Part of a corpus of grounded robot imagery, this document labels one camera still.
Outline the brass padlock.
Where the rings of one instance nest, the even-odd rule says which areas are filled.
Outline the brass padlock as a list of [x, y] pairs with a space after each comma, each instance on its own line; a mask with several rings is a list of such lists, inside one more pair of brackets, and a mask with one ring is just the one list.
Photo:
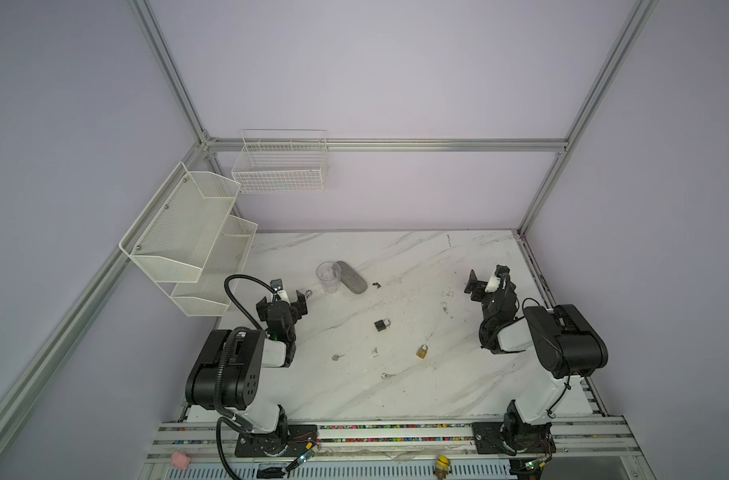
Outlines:
[[420, 346], [420, 348], [418, 348], [418, 350], [416, 351], [416, 356], [417, 356], [417, 357], [418, 357], [419, 359], [424, 359], [424, 358], [425, 358], [425, 356], [426, 356], [426, 354], [427, 354], [427, 350], [428, 350], [428, 346], [427, 346], [426, 344], [423, 344], [423, 345], [422, 345], [422, 346]]

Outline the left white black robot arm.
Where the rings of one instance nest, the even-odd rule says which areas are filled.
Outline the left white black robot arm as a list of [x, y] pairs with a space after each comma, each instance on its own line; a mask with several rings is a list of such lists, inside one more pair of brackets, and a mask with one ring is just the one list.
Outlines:
[[[251, 314], [232, 291], [232, 282], [246, 280], [270, 292]], [[186, 402], [214, 411], [229, 428], [248, 437], [288, 436], [284, 408], [260, 397], [266, 369], [290, 367], [296, 357], [296, 324], [308, 315], [308, 296], [296, 291], [290, 299], [282, 280], [268, 283], [246, 274], [224, 279], [228, 299], [252, 326], [210, 332], [186, 380]]]

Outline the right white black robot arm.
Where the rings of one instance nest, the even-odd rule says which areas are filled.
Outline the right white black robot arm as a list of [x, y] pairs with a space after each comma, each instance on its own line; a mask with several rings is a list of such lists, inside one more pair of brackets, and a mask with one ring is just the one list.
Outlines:
[[482, 349], [497, 355], [531, 349], [540, 364], [522, 394], [509, 402], [496, 432], [475, 426], [478, 441], [490, 441], [510, 455], [548, 446], [556, 408], [583, 378], [606, 366], [604, 341], [572, 304], [527, 306], [520, 301], [505, 265], [496, 266], [486, 281], [470, 272], [464, 293], [480, 304]]

